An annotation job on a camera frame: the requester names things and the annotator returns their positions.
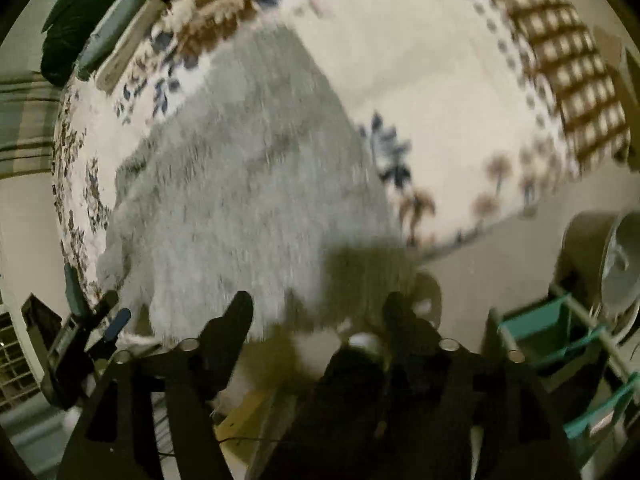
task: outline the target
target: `dotted trim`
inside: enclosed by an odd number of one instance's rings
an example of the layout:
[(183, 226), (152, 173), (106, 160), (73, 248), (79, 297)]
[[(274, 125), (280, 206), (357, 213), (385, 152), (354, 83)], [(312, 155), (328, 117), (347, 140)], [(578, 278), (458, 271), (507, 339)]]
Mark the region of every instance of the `dotted trim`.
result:
[(536, 58), (526, 38), (521, 35), (503, 6), (493, 0), (468, 0), (475, 12), (486, 19), (487, 29), (497, 38), (496, 47), (503, 54), (507, 67), (523, 92), (527, 107), (535, 117), (536, 125), (548, 133), (556, 152), (563, 155), (564, 170), (569, 178), (579, 176), (578, 163), (564, 140), (564, 125), (556, 109), (556, 96), (546, 77), (538, 73), (535, 78), (525, 68), (533, 68)]

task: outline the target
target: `floral bedsheet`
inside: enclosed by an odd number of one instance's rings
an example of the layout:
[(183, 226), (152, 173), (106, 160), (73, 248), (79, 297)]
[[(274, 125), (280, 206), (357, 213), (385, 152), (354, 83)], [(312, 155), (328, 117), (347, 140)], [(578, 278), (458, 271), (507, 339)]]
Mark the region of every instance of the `floral bedsheet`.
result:
[(72, 78), (60, 108), (54, 200), (91, 303), (116, 170), (198, 91), (225, 40), (273, 22), (340, 97), (414, 250), (455, 247), (628, 143), (565, 0), (172, 0), (110, 95)]

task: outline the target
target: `metal grid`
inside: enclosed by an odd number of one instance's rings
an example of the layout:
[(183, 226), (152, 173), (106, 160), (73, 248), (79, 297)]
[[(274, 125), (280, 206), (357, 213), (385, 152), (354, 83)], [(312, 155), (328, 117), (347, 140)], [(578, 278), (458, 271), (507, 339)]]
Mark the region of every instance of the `metal grid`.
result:
[(11, 316), (0, 314), (0, 413), (15, 408), (38, 391)]

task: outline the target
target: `striped curtain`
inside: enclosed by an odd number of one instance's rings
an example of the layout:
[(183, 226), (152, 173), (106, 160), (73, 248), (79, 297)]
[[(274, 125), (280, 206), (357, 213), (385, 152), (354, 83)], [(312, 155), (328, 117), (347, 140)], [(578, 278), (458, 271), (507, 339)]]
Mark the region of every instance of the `striped curtain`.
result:
[(59, 99), (39, 73), (0, 80), (0, 178), (50, 170)]

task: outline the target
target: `gray blanket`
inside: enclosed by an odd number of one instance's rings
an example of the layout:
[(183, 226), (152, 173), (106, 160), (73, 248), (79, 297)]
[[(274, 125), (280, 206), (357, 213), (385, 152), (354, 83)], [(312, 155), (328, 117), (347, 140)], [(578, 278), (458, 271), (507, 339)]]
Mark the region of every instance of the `gray blanket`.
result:
[(118, 170), (102, 290), (175, 340), (239, 289), (254, 297), (253, 338), (376, 322), (414, 267), (327, 80), (283, 27), (236, 35), (214, 65)]

